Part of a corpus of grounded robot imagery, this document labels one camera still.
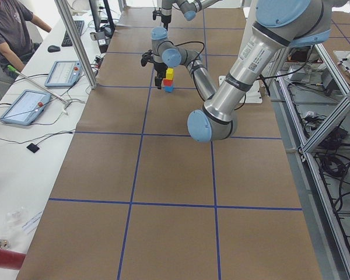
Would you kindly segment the red fire extinguisher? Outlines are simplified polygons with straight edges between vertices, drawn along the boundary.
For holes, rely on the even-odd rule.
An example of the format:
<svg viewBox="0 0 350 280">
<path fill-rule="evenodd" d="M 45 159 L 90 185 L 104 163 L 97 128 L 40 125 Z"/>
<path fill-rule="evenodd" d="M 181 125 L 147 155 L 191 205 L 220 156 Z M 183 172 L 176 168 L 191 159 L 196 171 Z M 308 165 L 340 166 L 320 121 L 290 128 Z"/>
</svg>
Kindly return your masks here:
<svg viewBox="0 0 350 280">
<path fill-rule="evenodd" d="M 26 254 L 0 248 L 0 268 L 20 270 Z"/>
</svg>

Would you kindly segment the brown paper table mat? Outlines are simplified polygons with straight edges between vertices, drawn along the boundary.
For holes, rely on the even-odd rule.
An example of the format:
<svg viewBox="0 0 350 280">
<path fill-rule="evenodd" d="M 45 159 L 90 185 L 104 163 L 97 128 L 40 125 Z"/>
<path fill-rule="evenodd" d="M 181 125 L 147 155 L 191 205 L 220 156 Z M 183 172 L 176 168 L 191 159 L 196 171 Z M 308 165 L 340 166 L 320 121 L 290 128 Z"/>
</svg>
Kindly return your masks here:
<svg viewBox="0 0 350 280">
<path fill-rule="evenodd" d="M 320 279 L 270 98 L 194 141 L 188 72 L 140 65 L 155 25 L 123 11 L 18 278 Z"/>
</svg>

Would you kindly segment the far teach pendant tablet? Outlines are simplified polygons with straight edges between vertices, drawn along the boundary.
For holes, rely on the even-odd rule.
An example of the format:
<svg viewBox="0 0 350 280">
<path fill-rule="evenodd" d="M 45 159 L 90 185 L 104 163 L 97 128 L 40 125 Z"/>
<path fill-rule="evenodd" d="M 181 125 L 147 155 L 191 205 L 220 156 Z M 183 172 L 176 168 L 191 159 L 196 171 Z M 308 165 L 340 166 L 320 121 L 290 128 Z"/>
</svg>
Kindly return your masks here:
<svg viewBox="0 0 350 280">
<path fill-rule="evenodd" d="M 55 61 L 44 83 L 47 88 L 67 88 L 74 85 L 82 72 L 79 61 Z"/>
</svg>

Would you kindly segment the black computer mouse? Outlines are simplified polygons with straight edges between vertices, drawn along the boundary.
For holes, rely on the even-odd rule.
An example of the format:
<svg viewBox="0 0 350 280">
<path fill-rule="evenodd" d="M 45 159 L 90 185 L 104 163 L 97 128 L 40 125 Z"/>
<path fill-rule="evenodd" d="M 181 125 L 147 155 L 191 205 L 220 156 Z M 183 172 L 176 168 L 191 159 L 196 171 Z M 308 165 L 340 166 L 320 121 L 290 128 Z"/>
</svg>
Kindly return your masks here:
<svg viewBox="0 0 350 280">
<path fill-rule="evenodd" d="M 48 46 L 47 51 L 49 53 L 56 53 L 56 52 L 61 51 L 61 48 L 59 46 L 56 46 L 56 45 L 50 45 L 50 46 Z"/>
</svg>

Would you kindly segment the seated person grey shirt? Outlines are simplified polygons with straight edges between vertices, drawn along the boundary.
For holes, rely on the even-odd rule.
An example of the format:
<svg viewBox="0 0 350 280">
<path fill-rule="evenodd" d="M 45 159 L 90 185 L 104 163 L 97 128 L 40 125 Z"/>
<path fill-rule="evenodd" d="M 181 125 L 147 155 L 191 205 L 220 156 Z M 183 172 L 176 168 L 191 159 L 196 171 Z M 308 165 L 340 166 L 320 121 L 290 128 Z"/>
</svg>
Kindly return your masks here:
<svg viewBox="0 0 350 280">
<path fill-rule="evenodd" d="M 49 33 L 51 27 L 19 1 L 0 1 L 0 67 L 2 71 L 16 79 L 18 74 L 8 66 L 22 71 L 36 52 L 39 43 L 34 43 L 27 28 L 31 22 Z"/>
</svg>

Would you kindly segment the black computer monitor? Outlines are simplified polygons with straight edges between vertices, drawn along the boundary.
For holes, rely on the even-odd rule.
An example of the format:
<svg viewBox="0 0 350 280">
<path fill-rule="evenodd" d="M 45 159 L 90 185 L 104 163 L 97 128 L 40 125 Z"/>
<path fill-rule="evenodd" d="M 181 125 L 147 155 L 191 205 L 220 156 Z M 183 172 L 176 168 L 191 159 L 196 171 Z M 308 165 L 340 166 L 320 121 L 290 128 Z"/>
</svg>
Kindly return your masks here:
<svg viewBox="0 0 350 280">
<path fill-rule="evenodd" d="M 116 27 L 113 22 L 113 17 L 111 15 L 108 1 L 103 0 L 103 3 L 99 4 L 98 0 L 89 0 L 89 6 L 92 12 L 95 32 L 103 32 L 106 37 L 112 38 Z M 103 11 L 105 11 L 107 15 L 107 20 L 102 19 Z"/>
</svg>

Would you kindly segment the red cube block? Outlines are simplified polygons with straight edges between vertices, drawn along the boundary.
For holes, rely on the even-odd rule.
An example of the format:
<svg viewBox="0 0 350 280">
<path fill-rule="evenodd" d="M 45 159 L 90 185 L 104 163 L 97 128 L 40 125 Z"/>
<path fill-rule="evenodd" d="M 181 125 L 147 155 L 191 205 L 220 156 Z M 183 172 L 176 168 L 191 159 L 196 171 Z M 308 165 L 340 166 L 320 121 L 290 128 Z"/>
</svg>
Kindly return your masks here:
<svg viewBox="0 0 350 280">
<path fill-rule="evenodd" d="M 165 87 L 173 87 L 173 80 L 172 79 L 163 79 L 163 85 Z"/>
</svg>

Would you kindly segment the green tipped metal rod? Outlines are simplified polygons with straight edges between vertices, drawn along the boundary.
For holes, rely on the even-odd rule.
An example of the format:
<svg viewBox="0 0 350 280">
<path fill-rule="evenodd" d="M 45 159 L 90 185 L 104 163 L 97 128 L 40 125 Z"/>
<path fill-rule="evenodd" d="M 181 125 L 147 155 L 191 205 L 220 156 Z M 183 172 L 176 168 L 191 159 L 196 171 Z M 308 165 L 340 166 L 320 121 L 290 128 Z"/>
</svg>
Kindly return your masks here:
<svg viewBox="0 0 350 280">
<path fill-rule="evenodd" d="M 52 95 L 53 97 L 56 97 L 58 100 L 60 100 L 61 102 L 63 102 L 64 104 L 64 109 L 66 109 L 68 107 L 69 104 L 71 104 L 72 102 L 79 102 L 82 104 L 85 104 L 85 102 L 83 100 L 80 99 L 64 99 L 63 97 L 59 96 L 56 93 L 53 93 L 52 91 L 46 89 L 44 86 L 41 86 L 39 83 L 35 82 L 34 80 L 32 80 L 31 78 L 27 77 L 26 75 L 22 74 L 21 72 L 19 72 L 16 68 L 14 68 L 11 65 L 8 65 L 7 68 L 11 71 L 14 72 L 16 74 L 18 74 L 19 76 L 21 76 L 22 78 L 24 78 L 25 80 L 27 80 L 28 82 L 30 82 L 32 85 L 38 87 L 41 90 L 44 90 L 45 92 L 49 93 L 50 95 Z"/>
</svg>

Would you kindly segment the aluminium frame post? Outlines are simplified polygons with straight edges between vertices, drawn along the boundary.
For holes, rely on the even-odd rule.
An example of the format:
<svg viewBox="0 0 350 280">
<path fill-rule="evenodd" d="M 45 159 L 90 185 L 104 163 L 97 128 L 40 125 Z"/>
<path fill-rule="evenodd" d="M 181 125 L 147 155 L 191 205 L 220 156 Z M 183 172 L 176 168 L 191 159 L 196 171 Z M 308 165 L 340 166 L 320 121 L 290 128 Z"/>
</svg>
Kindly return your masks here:
<svg viewBox="0 0 350 280">
<path fill-rule="evenodd" d="M 74 24 L 74 19 L 69 11 L 67 1 L 65 0 L 55 0 L 56 7 L 59 11 L 61 19 L 65 25 L 66 31 L 68 32 L 73 48 L 79 58 L 80 63 L 82 64 L 84 73 L 89 82 L 90 88 L 95 89 L 97 86 L 97 80 L 95 74 L 92 71 L 92 67 L 90 65 L 90 61 L 88 59 L 87 53 L 83 46 L 81 36 L 77 32 L 77 29 Z"/>
</svg>

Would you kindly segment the small black square pad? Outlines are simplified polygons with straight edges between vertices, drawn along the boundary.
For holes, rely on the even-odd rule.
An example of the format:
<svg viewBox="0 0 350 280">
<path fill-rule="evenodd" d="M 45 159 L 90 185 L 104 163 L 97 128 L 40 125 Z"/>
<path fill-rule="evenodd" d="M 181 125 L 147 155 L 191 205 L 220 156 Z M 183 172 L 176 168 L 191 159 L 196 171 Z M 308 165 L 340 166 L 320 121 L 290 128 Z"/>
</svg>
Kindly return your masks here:
<svg viewBox="0 0 350 280">
<path fill-rule="evenodd" d="M 31 151 L 32 153 L 36 153 L 40 150 L 39 146 L 34 144 L 34 143 L 30 143 L 26 146 L 26 148 Z"/>
</svg>

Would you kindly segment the blue cube block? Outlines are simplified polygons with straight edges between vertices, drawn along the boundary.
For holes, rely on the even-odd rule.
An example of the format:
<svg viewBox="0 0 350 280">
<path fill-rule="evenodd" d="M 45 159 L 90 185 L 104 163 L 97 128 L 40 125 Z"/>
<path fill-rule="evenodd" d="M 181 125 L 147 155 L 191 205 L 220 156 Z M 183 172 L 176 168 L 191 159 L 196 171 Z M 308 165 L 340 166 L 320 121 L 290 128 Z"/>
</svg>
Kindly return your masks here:
<svg viewBox="0 0 350 280">
<path fill-rule="evenodd" d="M 173 90 L 174 90 L 174 87 L 173 87 L 173 86 L 165 86 L 165 87 L 164 87 L 164 90 L 165 90 L 167 93 L 172 93 Z"/>
</svg>

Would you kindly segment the teach pendant tablet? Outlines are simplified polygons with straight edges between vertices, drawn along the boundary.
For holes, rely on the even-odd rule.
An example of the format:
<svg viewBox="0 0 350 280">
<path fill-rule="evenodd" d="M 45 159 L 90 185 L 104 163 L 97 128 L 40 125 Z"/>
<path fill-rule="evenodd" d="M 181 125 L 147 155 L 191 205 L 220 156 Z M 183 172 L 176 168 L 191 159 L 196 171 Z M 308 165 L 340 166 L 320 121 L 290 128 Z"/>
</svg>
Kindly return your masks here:
<svg viewBox="0 0 350 280">
<path fill-rule="evenodd" d="M 82 72 L 79 61 L 55 61 L 44 83 L 47 88 L 67 88 L 74 85 Z"/>
<path fill-rule="evenodd" d="M 0 121 L 7 124 L 30 125 L 51 101 L 51 94 L 25 90 L 2 114 Z"/>
</svg>

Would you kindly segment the near teach pendant tablet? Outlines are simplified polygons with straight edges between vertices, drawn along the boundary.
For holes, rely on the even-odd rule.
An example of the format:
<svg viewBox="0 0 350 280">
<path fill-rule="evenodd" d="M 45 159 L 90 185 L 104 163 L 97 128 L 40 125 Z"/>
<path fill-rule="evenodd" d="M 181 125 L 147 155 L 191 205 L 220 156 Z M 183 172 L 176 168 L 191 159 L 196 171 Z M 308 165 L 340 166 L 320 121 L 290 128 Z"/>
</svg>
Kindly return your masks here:
<svg viewBox="0 0 350 280">
<path fill-rule="evenodd" d="M 30 125 L 51 101 L 51 94 L 25 90 L 2 114 L 0 121 L 7 124 Z"/>
</svg>

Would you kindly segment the yellow cube block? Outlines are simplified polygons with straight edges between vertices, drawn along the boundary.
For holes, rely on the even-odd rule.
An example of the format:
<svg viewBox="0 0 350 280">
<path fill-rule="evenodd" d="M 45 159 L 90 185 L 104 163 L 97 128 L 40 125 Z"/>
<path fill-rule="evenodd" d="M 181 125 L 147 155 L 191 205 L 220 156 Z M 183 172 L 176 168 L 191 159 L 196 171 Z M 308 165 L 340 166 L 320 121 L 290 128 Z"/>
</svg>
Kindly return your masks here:
<svg viewBox="0 0 350 280">
<path fill-rule="evenodd" d="M 174 69 L 173 68 L 166 69 L 166 79 L 168 79 L 168 80 L 174 79 Z"/>
</svg>

